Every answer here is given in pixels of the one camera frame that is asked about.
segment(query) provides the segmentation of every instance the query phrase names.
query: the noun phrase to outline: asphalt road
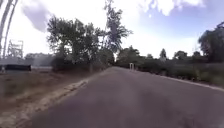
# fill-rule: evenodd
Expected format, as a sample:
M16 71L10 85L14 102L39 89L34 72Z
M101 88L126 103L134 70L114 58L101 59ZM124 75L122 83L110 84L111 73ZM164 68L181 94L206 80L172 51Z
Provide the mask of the asphalt road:
M224 128L224 92L121 68L31 120L27 128Z

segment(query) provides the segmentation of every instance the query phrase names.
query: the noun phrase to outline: roadside vegetation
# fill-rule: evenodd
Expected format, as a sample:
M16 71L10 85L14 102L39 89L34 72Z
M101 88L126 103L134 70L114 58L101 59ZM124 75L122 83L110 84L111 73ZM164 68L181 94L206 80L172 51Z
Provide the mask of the roadside vegetation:
M195 51L192 56L184 51L177 51L169 59L165 49L162 49L160 58L153 58L151 54L140 56L139 51L130 46L119 52L115 65L129 68L129 63L134 63L143 72L223 86L223 24L217 25L214 30L206 30L198 39L202 55L200 51Z
M53 54L29 53L24 58L7 56L9 62L16 60L16 64L31 65L32 71L0 72L0 109L12 106L8 101L15 97L20 97L18 102L13 100L18 104L21 99L33 99L33 95L42 96L69 79L81 79L113 65L114 54L122 49L121 39L132 31L121 24L122 10L115 9L112 4L112 0L106 1L104 30L79 19L53 16L47 28L47 41Z

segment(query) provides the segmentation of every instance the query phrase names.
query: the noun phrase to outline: utility pole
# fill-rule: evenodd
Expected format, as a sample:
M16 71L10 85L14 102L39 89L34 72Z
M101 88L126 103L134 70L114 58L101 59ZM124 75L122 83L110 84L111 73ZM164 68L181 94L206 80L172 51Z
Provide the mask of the utility pole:
M2 3L3 3L3 0L0 0L0 9L1 9L1 7L2 7Z
M5 53L6 53L6 46L7 46L7 39L8 39L9 29L10 29L10 25L11 25L11 22L12 22L12 17L14 15L17 3L18 3L18 0L16 0L15 3L12 4L13 5L13 9L12 9L12 12L11 12L11 15L10 15L10 18L9 18L9 23L8 23L7 30L6 30L6 35L5 35L5 43L4 43L4 49L3 49L3 59L5 59Z
M5 26L5 21L7 19L11 4L12 4L13 0L8 0L8 3L6 5L5 11L2 15L2 19L1 19L1 24L0 24L0 45L2 44L2 35L3 35L3 30L4 30L4 26Z

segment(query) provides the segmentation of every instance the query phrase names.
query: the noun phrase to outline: dead grass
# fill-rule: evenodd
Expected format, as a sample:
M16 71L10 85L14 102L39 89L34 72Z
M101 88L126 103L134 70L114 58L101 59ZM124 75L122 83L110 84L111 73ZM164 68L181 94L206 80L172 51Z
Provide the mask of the dead grass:
M0 75L0 113L40 99L63 85L86 77L88 73L9 72Z

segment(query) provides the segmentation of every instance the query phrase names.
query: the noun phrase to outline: shrub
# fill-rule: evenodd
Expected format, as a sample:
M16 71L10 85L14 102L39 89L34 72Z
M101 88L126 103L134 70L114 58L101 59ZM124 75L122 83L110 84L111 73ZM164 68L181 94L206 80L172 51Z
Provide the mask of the shrub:
M73 63L70 60L65 60L61 57L55 57L52 62L52 69L53 71L68 71L73 68Z
M213 76L209 72L202 72L199 75L199 81L211 84L212 83L212 77Z
M223 86L224 85L224 78L221 77L221 76L214 76L213 79L212 79L212 83L214 85L217 85L217 86Z

